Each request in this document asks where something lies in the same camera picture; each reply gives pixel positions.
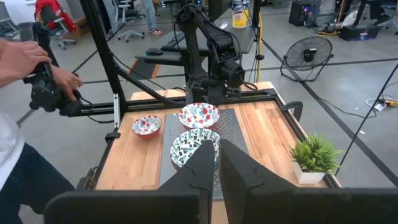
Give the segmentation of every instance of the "red patterned bowl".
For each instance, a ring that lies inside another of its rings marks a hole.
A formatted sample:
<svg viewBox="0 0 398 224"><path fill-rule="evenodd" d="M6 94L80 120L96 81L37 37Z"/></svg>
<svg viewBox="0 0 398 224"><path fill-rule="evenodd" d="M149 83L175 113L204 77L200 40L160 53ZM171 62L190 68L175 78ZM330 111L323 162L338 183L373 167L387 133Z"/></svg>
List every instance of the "red patterned bowl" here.
<svg viewBox="0 0 398 224"><path fill-rule="evenodd" d="M131 129L140 138L151 139L159 133L161 126L162 120L158 116L147 115L135 120Z"/></svg>
<svg viewBox="0 0 398 224"><path fill-rule="evenodd" d="M210 128L219 118L220 111L208 103L192 103L182 108L178 114L178 119L188 129Z"/></svg>

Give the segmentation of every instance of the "floor fan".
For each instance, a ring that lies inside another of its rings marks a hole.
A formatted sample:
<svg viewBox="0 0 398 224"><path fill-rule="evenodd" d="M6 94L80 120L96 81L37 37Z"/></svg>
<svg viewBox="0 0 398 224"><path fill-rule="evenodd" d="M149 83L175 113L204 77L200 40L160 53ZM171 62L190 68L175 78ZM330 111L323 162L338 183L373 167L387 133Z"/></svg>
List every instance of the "floor fan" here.
<svg viewBox="0 0 398 224"><path fill-rule="evenodd" d="M280 74L295 82L313 82L321 73L323 67L333 57L331 54L333 47L330 41L323 37L307 37L296 42L287 51L284 56L282 65L280 66ZM292 70L296 71L309 71L311 73L306 79L294 79L283 73L282 67L286 65ZM322 66L315 78L308 79L313 73L313 69Z"/></svg>

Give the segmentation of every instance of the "computer tower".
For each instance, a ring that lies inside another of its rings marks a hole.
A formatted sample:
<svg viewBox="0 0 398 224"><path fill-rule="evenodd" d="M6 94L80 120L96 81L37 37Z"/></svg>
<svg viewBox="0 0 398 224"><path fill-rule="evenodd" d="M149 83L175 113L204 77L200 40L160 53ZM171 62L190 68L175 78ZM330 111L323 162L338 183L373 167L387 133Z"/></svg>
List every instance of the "computer tower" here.
<svg viewBox="0 0 398 224"><path fill-rule="evenodd" d="M307 25L308 13L311 9L311 3L306 1L294 1L292 2L292 8L290 10L289 23L295 26Z"/></svg>

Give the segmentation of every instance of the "wooden tabletop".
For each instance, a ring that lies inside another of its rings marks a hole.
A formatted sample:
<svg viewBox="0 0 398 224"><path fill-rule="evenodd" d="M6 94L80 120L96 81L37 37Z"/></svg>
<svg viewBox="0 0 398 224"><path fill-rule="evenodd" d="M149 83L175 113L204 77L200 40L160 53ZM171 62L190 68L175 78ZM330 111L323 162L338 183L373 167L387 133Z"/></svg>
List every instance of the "wooden tabletop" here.
<svg viewBox="0 0 398 224"><path fill-rule="evenodd" d="M273 88L271 82L256 84L258 88ZM180 90L158 91L166 97L183 96ZM133 93L131 100L152 98L147 93ZM249 154L260 164L289 182L297 183L289 156L295 145L295 134L273 101L221 105L220 109L235 110ZM137 137L131 131L132 123L139 117L152 114L165 121L167 114L180 109L126 113L119 128L121 137L115 139L103 171L96 185L97 190L142 190L159 186L160 162L163 148L164 125L160 134L150 141ZM324 182L306 187L326 187Z"/></svg>

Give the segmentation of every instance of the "black and white patterned bowl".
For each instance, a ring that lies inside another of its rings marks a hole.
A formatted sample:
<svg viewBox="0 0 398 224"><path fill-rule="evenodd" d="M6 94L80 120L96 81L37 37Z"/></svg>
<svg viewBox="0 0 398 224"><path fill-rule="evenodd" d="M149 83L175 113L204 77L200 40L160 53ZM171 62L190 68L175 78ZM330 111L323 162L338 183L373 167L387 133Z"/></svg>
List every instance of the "black and white patterned bowl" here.
<svg viewBox="0 0 398 224"><path fill-rule="evenodd" d="M197 128L185 131L177 137L170 148L170 156L172 162L178 166L183 167L184 164L191 158L192 154L199 148L202 141L212 140L215 150L215 163L218 161L218 146L220 145L220 135L216 132Z"/></svg>

